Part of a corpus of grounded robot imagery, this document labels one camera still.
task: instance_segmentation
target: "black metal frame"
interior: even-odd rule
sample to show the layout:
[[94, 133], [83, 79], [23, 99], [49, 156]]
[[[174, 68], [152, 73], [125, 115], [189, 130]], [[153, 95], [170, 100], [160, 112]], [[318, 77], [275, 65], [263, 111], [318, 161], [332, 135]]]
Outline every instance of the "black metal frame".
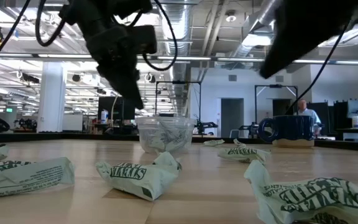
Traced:
[[257, 104], [257, 89], [258, 87], [269, 87], [269, 88], [283, 88], [289, 87], [295, 89], [295, 97], [298, 99], [298, 87], [297, 86], [287, 86], [287, 85], [255, 85], [255, 122], [258, 122], [258, 104]]
[[187, 82], [187, 81], [156, 81], [155, 82], [155, 111], [154, 114], [157, 115], [157, 92], [158, 92], [158, 84], [160, 83], [172, 83], [175, 85], [186, 85], [188, 83], [197, 83], [200, 85], [200, 100], [198, 107], [198, 119], [201, 120], [201, 82]]

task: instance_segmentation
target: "wooden table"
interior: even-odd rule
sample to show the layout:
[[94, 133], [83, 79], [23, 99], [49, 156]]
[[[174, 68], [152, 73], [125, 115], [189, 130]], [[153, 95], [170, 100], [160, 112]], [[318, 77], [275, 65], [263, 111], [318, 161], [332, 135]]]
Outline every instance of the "wooden table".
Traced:
[[[219, 158], [213, 147], [194, 144], [187, 152], [174, 153], [182, 158], [183, 171], [159, 199], [148, 202], [112, 190], [94, 168], [96, 161], [149, 164], [155, 155], [144, 153], [138, 142], [58, 140], [9, 146], [10, 160], [68, 157], [76, 167], [76, 183], [0, 198], [0, 223], [261, 223], [254, 194], [243, 178], [248, 165]], [[252, 147], [272, 150], [267, 169], [277, 181], [326, 176], [358, 185], [358, 151]]]

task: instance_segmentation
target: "clear plastic cup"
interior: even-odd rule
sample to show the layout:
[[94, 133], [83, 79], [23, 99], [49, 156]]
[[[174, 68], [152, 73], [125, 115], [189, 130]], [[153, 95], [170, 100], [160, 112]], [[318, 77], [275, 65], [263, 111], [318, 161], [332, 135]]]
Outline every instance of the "clear plastic cup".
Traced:
[[191, 146], [196, 120], [190, 118], [136, 118], [140, 145], [154, 153], [188, 149]]

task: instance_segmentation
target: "ventilation duct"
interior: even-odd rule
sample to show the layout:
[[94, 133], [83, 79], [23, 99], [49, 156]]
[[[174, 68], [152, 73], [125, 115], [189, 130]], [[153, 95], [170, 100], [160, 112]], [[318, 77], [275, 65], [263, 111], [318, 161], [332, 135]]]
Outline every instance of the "ventilation duct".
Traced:
[[[190, 38], [190, 5], [186, 4], [164, 4], [163, 9], [167, 13], [167, 16], [173, 27], [175, 37], [177, 40], [189, 40]], [[164, 39], [172, 40], [171, 30], [168, 26], [167, 20], [160, 13], [162, 18], [162, 31]], [[189, 54], [189, 43], [179, 42], [178, 43], [178, 55]], [[175, 44], [173, 42], [166, 42], [165, 49], [168, 55], [173, 56], [175, 54]], [[170, 70], [170, 77], [172, 81], [184, 81], [186, 75], [186, 64], [176, 63]], [[183, 114], [183, 108], [185, 107], [185, 96], [183, 92], [183, 85], [172, 85], [172, 91], [170, 93], [173, 103], [173, 107], [178, 111], [178, 114]]]
[[[230, 54], [230, 57], [246, 57], [256, 45], [270, 45], [270, 42], [266, 42], [267, 39], [270, 41], [273, 37], [273, 29], [270, 24], [274, 20], [276, 8], [282, 1], [283, 0], [265, 0], [262, 3], [260, 11], [247, 16], [244, 26], [242, 27], [242, 36], [244, 39], [237, 49]], [[222, 68], [226, 69], [237, 67], [239, 67], [238, 63], [227, 63], [222, 66]]]

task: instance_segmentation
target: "blue mug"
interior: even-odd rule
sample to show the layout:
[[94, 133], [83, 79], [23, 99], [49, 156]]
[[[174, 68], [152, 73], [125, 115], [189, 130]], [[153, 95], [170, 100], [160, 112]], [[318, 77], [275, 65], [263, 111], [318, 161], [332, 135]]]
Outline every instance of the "blue mug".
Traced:
[[[272, 127], [268, 136], [265, 127]], [[314, 146], [314, 119], [311, 116], [285, 115], [265, 118], [259, 123], [258, 135], [278, 147], [311, 147]]]

